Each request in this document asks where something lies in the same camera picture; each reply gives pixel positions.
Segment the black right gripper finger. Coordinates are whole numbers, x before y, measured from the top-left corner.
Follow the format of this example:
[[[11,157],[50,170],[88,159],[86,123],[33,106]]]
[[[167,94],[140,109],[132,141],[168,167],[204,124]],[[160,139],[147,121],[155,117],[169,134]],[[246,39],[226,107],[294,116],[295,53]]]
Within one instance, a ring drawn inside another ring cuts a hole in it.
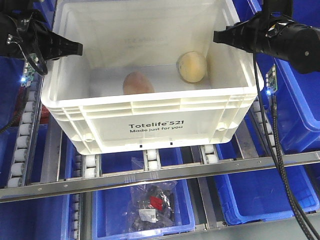
[[[258,39],[255,40],[256,30],[259,29],[261,12],[257,12],[247,21],[237,22],[232,26],[226,26],[225,30],[213,32],[213,42],[246,51],[247,53],[259,53]]]

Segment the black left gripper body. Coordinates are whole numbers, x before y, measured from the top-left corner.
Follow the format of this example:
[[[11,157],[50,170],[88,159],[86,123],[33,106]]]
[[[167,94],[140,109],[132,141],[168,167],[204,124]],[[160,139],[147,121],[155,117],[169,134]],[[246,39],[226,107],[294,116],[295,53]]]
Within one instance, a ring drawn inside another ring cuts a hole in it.
[[[0,13],[0,55],[23,59],[25,53],[39,50],[45,60],[51,56],[50,29],[38,9],[18,10]]]

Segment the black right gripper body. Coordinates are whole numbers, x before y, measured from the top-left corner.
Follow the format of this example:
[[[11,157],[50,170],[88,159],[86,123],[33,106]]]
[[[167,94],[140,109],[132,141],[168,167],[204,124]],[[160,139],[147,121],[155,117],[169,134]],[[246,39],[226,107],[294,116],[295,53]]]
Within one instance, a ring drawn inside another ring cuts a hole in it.
[[[254,15],[257,37],[254,51],[290,63],[300,74],[320,71],[320,29],[298,23],[285,16],[263,19]]]

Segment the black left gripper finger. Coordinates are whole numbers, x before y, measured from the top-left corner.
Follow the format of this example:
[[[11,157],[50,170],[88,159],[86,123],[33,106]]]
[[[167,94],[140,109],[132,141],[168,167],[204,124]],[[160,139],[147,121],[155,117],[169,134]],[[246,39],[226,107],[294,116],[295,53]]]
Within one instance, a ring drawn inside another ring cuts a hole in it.
[[[56,60],[67,56],[82,56],[83,45],[66,39],[52,31],[49,31],[44,38],[44,59]]]

